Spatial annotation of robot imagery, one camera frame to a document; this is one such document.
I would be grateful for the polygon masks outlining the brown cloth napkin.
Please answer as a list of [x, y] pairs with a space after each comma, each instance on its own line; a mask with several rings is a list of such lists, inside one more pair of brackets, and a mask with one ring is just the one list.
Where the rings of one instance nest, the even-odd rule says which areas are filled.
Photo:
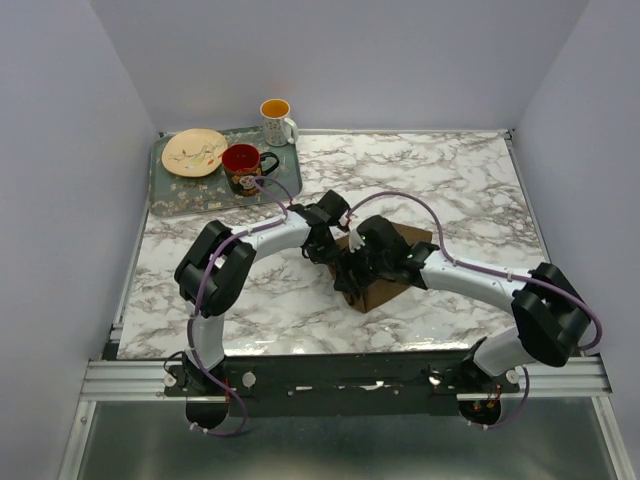
[[352, 233], [363, 238], [370, 233], [370, 242], [351, 252], [349, 237], [336, 240], [340, 258], [328, 266], [333, 288], [356, 311], [367, 313], [392, 300], [412, 286], [412, 280], [402, 272], [392, 272], [401, 260], [406, 260], [413, 246], [430, 244], [432, 233], [402, 225], [375, 215], [361, 223]]

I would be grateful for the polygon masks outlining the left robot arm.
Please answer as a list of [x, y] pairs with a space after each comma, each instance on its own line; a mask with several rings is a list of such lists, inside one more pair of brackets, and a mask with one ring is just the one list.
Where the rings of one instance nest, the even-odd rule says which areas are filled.
[[343, 229], [350, 209], [335, 191], [316, 203], [290, 205], [280, 215], [245, 227], [216, 220], [200, 232], [179, 263], [174, 279], [193, 306], [187, 323], [187, 382], [201, 395], [229, 391], [218, 367], [225, 358], [225, 314], [238, 300], [252, 266], [281, 251], [298, 249], [315, 264], [331, 264], [340, 248], [331, 232]]

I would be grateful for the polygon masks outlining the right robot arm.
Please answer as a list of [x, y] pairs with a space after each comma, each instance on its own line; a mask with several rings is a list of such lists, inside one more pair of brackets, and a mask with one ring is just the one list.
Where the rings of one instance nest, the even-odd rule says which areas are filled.
[[380, 215], [341, 228], [346, 244], [335, 263], [335, 287], [352, 300], [373, 285], [398, 284], [463, 295], [513, 316], [514, 327], [477, 341], [456, 368], [471, 391], [485, 390], [517, 366], [564, 366], [592, 321], [577, 292], [552, 264], [523, 273], [467, 265], [430, 242], [408, 243]]

